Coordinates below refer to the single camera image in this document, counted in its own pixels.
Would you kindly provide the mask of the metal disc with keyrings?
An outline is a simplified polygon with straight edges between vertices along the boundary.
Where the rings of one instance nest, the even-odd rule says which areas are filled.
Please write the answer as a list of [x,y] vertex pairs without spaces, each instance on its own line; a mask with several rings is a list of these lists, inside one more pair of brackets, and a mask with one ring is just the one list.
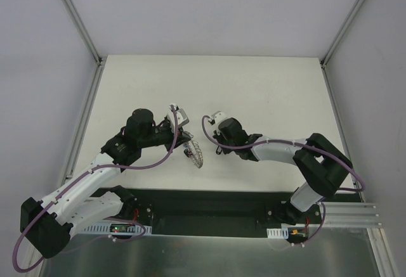
[[191,140],[189,143],[184,144],[185,149],[190,150],[193,155],[189,157],[196,168],[201,169],[204,164],[204,158],[198,142]]

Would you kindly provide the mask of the black key fob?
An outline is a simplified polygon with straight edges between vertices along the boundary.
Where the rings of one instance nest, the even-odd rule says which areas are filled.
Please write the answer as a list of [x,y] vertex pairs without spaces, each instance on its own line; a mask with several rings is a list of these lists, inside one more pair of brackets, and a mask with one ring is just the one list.
[[184,154],[189,158],[193,155],[193,153],[190,150],[185,149]]

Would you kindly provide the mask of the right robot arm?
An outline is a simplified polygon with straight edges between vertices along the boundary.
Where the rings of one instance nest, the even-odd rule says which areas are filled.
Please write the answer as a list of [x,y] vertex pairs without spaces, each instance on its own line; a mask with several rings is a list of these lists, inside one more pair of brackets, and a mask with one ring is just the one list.
[[341,189],[352,163],[322,134],[307,139],[273,139],[262,134],[247,134],[241,123],[219,114],[209,117],[213,143],[224,154],[236,153],[242,160],[274,161],[295,165],[305,179],[286,201],[272,210],[274,219],[295,225],[308,215],[308,210]]

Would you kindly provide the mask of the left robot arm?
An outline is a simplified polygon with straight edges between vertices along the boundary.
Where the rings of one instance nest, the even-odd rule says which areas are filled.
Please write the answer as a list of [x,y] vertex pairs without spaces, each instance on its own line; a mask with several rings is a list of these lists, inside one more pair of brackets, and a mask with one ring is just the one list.
[[126,125],[110,138],[93,161],[78,175],[40,200],[30,197],[20,212],[20,231],[45,258],[59,254],[85,227],[110,216],[128,219],[134,212],[134,197],[116,186],[99,199],[87,202],[98,188],[133,165],[144,148],[165,146],[168,153],[190,140],[183,126],[189,122],[185,111],[171,105],[157,124],[153,113],[136,109]]

